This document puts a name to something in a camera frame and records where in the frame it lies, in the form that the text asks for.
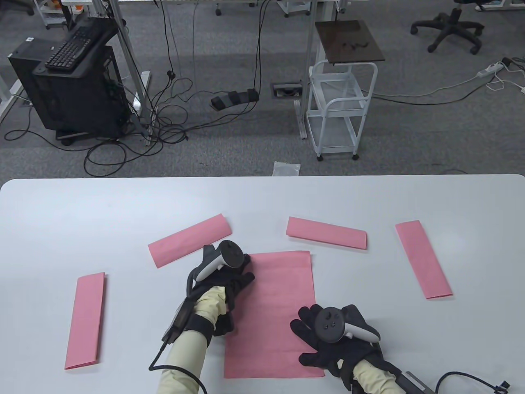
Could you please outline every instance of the hand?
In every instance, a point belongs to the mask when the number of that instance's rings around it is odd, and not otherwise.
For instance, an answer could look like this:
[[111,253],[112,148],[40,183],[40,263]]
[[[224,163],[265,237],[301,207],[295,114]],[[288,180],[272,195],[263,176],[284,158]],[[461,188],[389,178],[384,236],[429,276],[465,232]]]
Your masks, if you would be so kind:
[[252,272],[243,274],[250,261],[250,255],[245,254],[244,262],[239,268],[225,265],[221,269],[216,269],[209,277],[195,284],[188,298],[197,301],[213,286],[222,286],[226,290],[226,304],[231,312],[235,308],[235,297],[255,279]]
[[332,375],[340,377],[348,390],[351,390],[353,369],[363,359],[380,369],[394,372],[391,369],[395,367],[383,360],[381,349],[372,346],[369,342],[348,337],[343,337],[332,344],[323,342],[314,331],[316,316],[322,309],[317,304],[312,305],[311,308],[304,306],[299,309],[300,320],[295,319],[290,323],[293,333],[317,351],[317,353],[301,354],[299,362],[302,365],[327,369]]

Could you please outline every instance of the pink paper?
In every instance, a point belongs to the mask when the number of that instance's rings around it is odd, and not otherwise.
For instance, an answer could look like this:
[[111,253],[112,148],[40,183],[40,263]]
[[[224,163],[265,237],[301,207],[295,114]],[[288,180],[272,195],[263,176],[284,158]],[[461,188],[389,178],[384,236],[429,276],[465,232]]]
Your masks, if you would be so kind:
[[98,363],[104,272],[77,280],[65,369]]
[[425,298],[451,296],[447,278],[419,220],[396,224],[395,228]]
[[219,214],[204,222],[197,223],[178,233],[162,238],[148,245],[151,257],[157,268],[163,267],[187,254],[199,250],[204,245],[232,234],[228,222]]
[[333,245],[366,249],[366,232],[335,226],[333,224],[314,222],[312,220],[290,217],[286,234],[295,238],[325,242]]
[[226,336],[224,377],[324,376],[322,369],[299,363],[301,353],[314,349],[290,329],[299,308],[316,303],[310,252],[253,254],[251,261],[255,281],[235,301],[236,329]]

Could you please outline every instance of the black keyboard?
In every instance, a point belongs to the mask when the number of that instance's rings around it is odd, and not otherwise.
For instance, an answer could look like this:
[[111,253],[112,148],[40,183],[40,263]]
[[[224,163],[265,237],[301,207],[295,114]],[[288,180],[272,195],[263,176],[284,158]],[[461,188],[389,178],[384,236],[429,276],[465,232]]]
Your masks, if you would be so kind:
[[103,33],[104,26],[101,23],[95,22],[87,26],[77,26],[71,36],[47,59],[46,68],[57,71],[73,71]]

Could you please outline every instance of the computer tower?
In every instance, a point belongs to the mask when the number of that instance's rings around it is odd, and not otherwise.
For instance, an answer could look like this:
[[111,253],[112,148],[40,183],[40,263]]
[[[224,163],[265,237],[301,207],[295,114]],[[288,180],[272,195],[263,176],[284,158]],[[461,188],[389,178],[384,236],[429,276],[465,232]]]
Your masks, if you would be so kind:
[[47,113],[43,98],[36,84],[33,70],[46,60],[60,43],[40,38],[28,37],[16,50],[8,56],[18,79],[22,83],[27,97],[33,103],[43,124],[51,124],[52,119]]
[[65,73],[45,67],[50,43],[53,48],[59,45],[37,38],[26,41],[9,58],[44,127],[56,130],[57,139],[122,136],[131,112],[113,49],[95,45]]

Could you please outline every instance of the cart wheel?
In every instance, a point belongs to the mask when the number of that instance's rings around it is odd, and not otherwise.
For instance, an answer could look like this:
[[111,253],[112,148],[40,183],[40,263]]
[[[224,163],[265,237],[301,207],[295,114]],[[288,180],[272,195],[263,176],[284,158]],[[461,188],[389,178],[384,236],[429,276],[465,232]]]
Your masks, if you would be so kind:
[[75,141],[74,138],[64,138],[63,140],[61,140],[61,144],[64,145],[65,147],[68,147],[70,146],[73,142]]

